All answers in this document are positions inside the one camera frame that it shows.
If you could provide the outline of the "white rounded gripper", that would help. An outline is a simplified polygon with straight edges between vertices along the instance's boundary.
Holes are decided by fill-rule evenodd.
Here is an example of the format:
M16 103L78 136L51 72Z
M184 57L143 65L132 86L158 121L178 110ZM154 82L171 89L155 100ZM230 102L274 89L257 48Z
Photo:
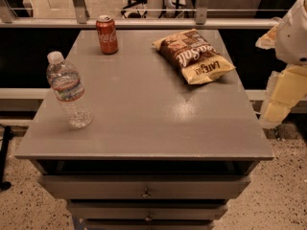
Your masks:
M261 127L276 128L307 95L307 66L299 66L307 64L306 0L296 0L279 25L260 36L255 46L275 48L276 57L288 63L281 73L270 75L260 109Z

